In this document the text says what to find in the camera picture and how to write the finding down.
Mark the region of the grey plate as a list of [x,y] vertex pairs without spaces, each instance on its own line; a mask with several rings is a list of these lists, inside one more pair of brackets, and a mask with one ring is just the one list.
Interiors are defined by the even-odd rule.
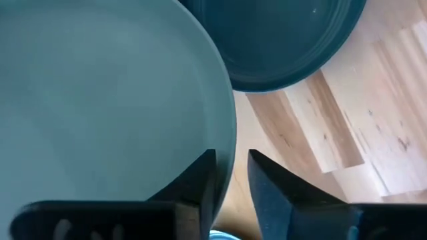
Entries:
[[178,0],[0,0],[0,240],[38,201],[146,201],[236,152],[220,53]]

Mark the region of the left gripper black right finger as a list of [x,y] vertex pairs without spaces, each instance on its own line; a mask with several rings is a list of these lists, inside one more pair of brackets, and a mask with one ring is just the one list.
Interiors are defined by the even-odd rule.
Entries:
[[248,179],[263,240],[427,240],[427,204],[346,203],[255,149]]

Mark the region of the dark teal plate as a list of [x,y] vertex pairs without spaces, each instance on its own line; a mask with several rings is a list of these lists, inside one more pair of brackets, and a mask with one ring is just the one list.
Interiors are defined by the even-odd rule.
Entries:
[[367,0],[179,0],[203,25],[242,92],[282,89],[323,66]]

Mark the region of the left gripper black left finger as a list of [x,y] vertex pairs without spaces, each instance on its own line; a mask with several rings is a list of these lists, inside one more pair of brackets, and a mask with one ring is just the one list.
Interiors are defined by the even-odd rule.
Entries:
[[38,201],[9,225],[11,240],[208,240],[216,152],[208,149],[146,201]]

